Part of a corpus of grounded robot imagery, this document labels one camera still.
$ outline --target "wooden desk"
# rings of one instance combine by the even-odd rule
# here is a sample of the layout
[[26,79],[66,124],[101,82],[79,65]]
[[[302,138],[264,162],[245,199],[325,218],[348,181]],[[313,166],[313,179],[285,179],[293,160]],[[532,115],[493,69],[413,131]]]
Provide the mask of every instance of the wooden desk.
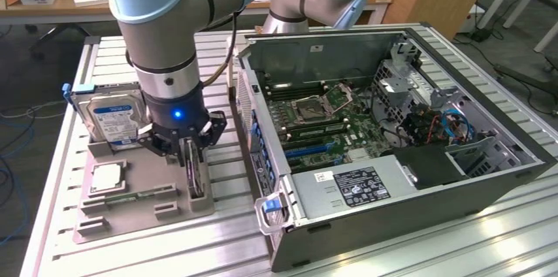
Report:
[[[393,0],[369,0],[365,8],[370,24],[380,24]],[[244,14],[268,14],[269,2],[253,3]],[[7,6],[7,0],[0,0],[0,24],[63,24],[79,22],[113,21],[109,4],[89,7],[75,7],[74,0],[57,0],[50,6],[25,6],[18,2]]]

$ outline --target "hard drive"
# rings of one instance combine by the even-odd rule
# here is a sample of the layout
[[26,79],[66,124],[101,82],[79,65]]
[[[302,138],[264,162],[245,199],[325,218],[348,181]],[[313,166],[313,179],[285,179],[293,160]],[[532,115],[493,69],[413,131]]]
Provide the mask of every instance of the hard drive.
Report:
[[150,122],[137,82],[106,86],[79,85],[73,92],[73,103],[93,142],[107,141],[114,150],[139,147],[138,129]]

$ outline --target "robotic arm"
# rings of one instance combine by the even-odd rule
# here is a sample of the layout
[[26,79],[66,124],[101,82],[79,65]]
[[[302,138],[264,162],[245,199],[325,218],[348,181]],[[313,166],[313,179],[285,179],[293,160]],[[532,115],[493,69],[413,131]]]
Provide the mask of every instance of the robotic arm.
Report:
[[[110,0],[153,120],[139,132],[139,143],[159,156],[178,155],[185,139],[204,149],[224,133],[226,115],[208,111],[202,90],[225,69],[201,81],[194,34],[253,1]],[[273,0],[265,31],[308,31],[308,18],[348,29],[365,4],[366,0]]]

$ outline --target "blue pcie slot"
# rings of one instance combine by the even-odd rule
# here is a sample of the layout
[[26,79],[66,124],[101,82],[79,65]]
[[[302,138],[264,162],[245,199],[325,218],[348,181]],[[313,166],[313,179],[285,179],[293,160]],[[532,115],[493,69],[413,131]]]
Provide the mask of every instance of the blue pcie slot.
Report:
[[314,146],[313,148],[305,148],[302,150],[288,151],[286,157],[293,158],[293,157],[300,157],[305,155],[325,153],[332,149],[332,146],[333,146],[333,143],[328,143],[324,146]]

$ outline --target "floor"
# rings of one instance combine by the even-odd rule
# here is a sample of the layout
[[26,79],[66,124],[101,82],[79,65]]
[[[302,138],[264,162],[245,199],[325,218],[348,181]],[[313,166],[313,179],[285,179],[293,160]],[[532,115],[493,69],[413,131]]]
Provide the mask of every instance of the floor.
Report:
[[[493,0],[480,0],[484,6],[489,6]],[[500,13],[505,11],[508,0]],[[545,33],[558,20],[558,10],[555,10],[533,1],[523,17],[517,20],[512,29],[503,29],[501,24],[496,28],[503,32],[503,41],[491,38],[488,41],[476,45],[480,47],[487,57],[501,65],[508,65],[528,73],[541,80],[557,77],[558,73],[545,72],[545,57],[533,52],[535,45],[545,36]],[[262,24],[265,17],[252,16],[241,18],[240,29],[250,29],[256,24]],[[45,33],[51,28],[50,25],[39,26],[39,32]],[[94,35],[110,36],[119,35],[117,23],[86,24],[85,28]],[[58,101],[62,98],[61,87],[63,83],[74,80],[77,65],[79,61],[83,38],[75,32],[66,32],[54,42],[43,47],[46,54],[45,61],[35,61],[30,58],[27,48],[31,46],[39,34],[27,33],[23,26],[14,26],[11,33],[0,38],[0,110],[15,106],[35,106],[49,101]],[[458,36],[461,41],[468,41],[465,36]],[[472,59],[495,73],[492,65],[484,60],[480,52],[469,45],[460,48]],[[547,54],[558,57],[558,39],[548,47]],[[503,84],[527,102],[527,89],[515,80],[505,78]],[[555,98],[548,94],[533,90],[533,104],[539,109],[552,110],[555,108]],[[61,113],[65,105],[55,105],[42,109],[38,116],[49,116]],[[13,111],[13,114],[22,113],[25,110]],[[558,128],[558,119],[543,115],[544,119]],[[26,125],[29,118],[19,118],[13,123]],[[57,146],[57,139],[62,117],[37,120],[34,124],[35,138],[30,145],[9,158],[11,169],[18,175],[22,187],[27,196],[30,211],[30,225],[18,234],[17,238],[0,245],[0,275],[18,276],[22,268],[25,252],[27,249],[29,235],[33,230],[34,215],[37,214],[45,181],[50,169],[50,163]],[[0,145],[18,136],[22,128],[10,127],[0,124]],[[7,196],[6,187],[0,188],[0,202]],[[0,208],[0,236],[7,236],[18,228],[25,213],[22,202],[17,195],[10,202]]]

